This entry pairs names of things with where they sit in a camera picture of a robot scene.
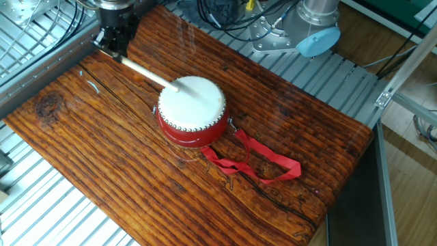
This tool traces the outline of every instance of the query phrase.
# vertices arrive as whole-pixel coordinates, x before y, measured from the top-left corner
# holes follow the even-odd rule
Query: red drum
[[[221,89],[202,77],[183,77],[173,83],[180,91],[165,88],[158,101],[158,124],[164,135],[187,148],[201,148],[219,139],[229,117]]]

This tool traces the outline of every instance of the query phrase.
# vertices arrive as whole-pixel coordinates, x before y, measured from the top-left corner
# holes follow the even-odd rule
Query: drumstick
[[[179,88],[175,85],[172,85],[170,82],[166,81],[165,79],[161,78],[160,76],[154,74],[153,72],[150,72],[149,70],[143,68],[139,64],[134,63],[133,61],[129,60],[126,57],[122,56],[122,63],[129,68],[132,68],[133,70],[141,73],[142,75],[146,76],[148,79],[164,86],[172,89],[174,92],[179,92]]]

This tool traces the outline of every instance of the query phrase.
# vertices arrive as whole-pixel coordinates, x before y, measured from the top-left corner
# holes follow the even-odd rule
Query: red ribbon
[[[276,154],[271,149],[260,144],[254,138],[246,135],[246,133],[242,129],[236,131],[234,135],[243,142],[244,147],[246,148],[245,162],[237,162],[229,159],[219,159],[217,157],[216,152],[213,151],[209,146],[206,146],[201,149],[202,153],[206,156],[206,158],[208,158],[208,160],[216,164],[218,168],[220,168],[225,174],[235,174],[236,172],[244,172],[245,174],[259,178],[261,182],[263,182],[264,184],[270,184],[271,182],[280,181],[280,180],[289,180],[300,176],[300,163],[298,161],[292,160],[280,154]],[[252,169],[252,167],[250,167],[247,164],[249,162],[250,148],[264,155],[270,161],[275,162],[278,165],[283,166],[285,168],[288,168],[289,171],[273,180],[264,180],[260,178]]]

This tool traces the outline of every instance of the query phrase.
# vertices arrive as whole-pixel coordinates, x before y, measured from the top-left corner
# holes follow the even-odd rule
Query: drum head
[[[216,124],[223,116],[226,101],[220,88],[202,77],[182,77],[159,96],[158,110],[164,121],[181,131],[201,131]]]

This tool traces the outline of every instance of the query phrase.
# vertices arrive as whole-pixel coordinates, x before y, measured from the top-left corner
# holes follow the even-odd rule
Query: blue plastic part
[[[300,41],[296,49],[305,57],[320,55],[332,47],[340,38],[338,27],[329,27]]]

